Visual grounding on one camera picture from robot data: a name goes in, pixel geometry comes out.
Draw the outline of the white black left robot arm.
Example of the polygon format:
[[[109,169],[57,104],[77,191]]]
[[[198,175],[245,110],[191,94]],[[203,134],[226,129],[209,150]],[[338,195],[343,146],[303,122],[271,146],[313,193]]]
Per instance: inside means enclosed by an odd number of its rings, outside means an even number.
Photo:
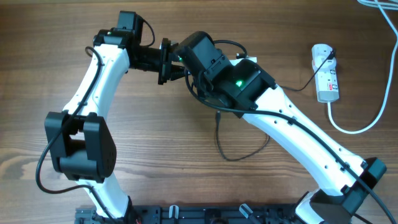
[[[91,63],[75,95],[61,112],[49,112],[45,119],[48,144],[37,164],[36,183],[48,194],[62,193],[41,183],[42,163],[50,154],[54,170],[76,182],[64,192],[85,189],[95,203],[88,216],[93,223],[142,221],[113,172],[117,152],[106,118],[121,78],[129,69],[157,72],[160,85],[184,76],[169,39],[158,49],[141,44],[146,23],[136,12],[121,11],[116,27],[99,31],[86,48],[93,53]]]

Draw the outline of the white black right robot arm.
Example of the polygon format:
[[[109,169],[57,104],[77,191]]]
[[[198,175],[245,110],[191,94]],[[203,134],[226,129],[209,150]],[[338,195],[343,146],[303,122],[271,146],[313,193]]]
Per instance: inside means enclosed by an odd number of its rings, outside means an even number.
[[[197,31],[175,54],[186,83],[203,104],[232,112],[280,144],[310,173],[317,189],[305,194],[294,214],[304,223],[349,223],[386,172],[334,141],[307,118],[275,80],[245,55],[230,60],[209,34]]]

